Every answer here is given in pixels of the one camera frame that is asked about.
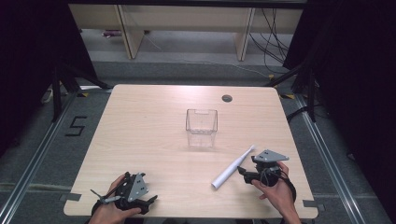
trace person's left hand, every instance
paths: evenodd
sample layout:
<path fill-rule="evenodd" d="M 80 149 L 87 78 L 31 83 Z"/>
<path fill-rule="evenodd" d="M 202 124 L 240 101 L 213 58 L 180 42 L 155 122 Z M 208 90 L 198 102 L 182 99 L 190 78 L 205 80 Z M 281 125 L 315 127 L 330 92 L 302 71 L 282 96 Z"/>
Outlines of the person's left hand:
<path fill-rule="evenodd" d="M 114 189 L 121 180 L 125 177 L 125 175 L 120 175 L 111 185 L 108 192 Z M 93 214 L 90 220 L 90 224 L 120 224 L 125 221 L 127 217 L 132 217 L 142 210 L 140 208 L 132 208 L 129 210 L 122 211 L 116 207 L 114 203 L 109 204 L 101 204 Z"/>

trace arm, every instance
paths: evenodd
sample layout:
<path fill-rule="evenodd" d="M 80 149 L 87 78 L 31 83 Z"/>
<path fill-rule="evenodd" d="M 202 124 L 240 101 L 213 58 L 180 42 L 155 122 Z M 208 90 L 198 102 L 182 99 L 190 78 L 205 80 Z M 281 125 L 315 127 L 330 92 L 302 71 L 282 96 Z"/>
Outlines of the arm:
<path fill-rule="evenodd" d="M 289 168 L 281 161 L 278 162 L 282 171 L 288 175 Z M 268 199 L 272 206 L 279 211 L 280 215 L 285 218 L 289 224 L 298 223 L 300 224 L 300 218 L 298 217 L 296 208 L 294 207 L 294 201 L 292 198 L 291 190 L 284 180 L 280 179 L 273 187 L 266 187 L 259 180 L 252 180 L 251 183 L 259 190 L 262 191 L 263 195 L 259 198 L 261 200 Z"/>
<path fill-rule="evenodd" d="M 124 178 L 124 175 L 119 176 L 110 186 L 108 192 L 114 189 L 120 181 Z M 116 207 L 114 203 L 101 204 L 93 214 L 90 220 L 90 224 L 96 223 L 108 223 L 108 224 L 120 224 L 125 221 L 127 217 L 134 216 L 140 213 L 140 208 L 133 208 L 126 211 L 122 211 Z"/>

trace transparent box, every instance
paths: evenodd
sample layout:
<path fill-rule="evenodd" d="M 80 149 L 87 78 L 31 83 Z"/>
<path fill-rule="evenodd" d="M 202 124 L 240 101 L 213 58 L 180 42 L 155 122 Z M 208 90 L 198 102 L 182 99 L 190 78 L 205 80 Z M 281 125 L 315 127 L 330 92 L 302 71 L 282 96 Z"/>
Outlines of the transparent box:
<path fill-rule="evenodd" d="M 218 131 L 218 111 L 213 109 L 188 109 L 186 131 L 189 146 L 213 147 Z"/>

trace light wood tabletop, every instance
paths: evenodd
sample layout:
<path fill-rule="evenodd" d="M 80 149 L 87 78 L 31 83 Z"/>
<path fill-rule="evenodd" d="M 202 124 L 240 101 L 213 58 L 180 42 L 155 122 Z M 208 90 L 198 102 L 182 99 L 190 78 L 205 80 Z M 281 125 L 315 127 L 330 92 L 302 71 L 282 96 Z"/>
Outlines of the light wood tabletop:
<path fill-rule="evenodd" d="M 226 103 L 223 95 L 232 96 Z M 218 111 L 213 147 L 189 147 L 188 109 Z M 69 216 L 90 216 L 98 197 L 125 172 L 145 173 L 149 193 L 158 195 L 144 217 L 271 218 L 280 214 L 261 192 L 235 172 L 219 189 L 211 182 L 235 159 L 251 151 L 242 167 L 256 171 L 251 156 L 265 149 L 290 157 L 290 180 L 301 218 L 314 218 L 313 201 L 299 154 L 277 92 L 262 87 L 118 85 L 107 102 L 67 201 Z"/>

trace white tube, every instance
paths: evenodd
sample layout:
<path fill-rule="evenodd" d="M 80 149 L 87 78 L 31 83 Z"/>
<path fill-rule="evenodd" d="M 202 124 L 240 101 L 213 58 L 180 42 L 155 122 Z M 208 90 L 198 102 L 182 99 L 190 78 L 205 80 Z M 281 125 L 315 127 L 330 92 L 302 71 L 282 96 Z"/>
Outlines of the white tube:
<path fill-rule="evenodd" d="M 230 177 L 230 175 L 233 174 L 233 172 L 235 172 L 236 167 L 239 166 L 242 161 L 245 159 L 245 157 L 248 155 L 248 153 L 255 149 L 256 147 L 254 145 L 252 145 L 241 157 L 239 157 L 238 159 L 236 159 L 235 161 L 233 161 L 233 163 L 231 163 L 231 165 L 229 165 L 227 167 L 227 169 L 225 169 L 213 182 L 212 182 L 212 186 L 215 187 L 215 189 L 218 189 L 227 179 L 228 177 Z"/>

